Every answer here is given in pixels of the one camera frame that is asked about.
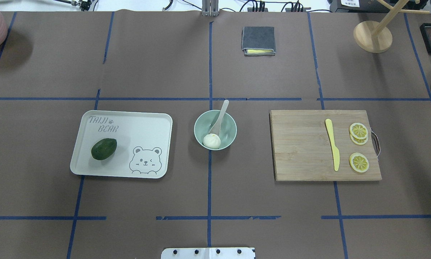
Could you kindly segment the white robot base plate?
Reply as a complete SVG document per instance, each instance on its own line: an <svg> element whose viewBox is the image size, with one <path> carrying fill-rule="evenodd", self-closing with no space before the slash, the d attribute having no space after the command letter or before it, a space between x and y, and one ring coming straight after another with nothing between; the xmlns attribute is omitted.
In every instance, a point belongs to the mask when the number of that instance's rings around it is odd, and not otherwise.
<svg viewBox="0 0 431 259"><path fill-rule="evenodd" d="M255 259L252 247L191 247L167 248L161 259Z"/></svg>

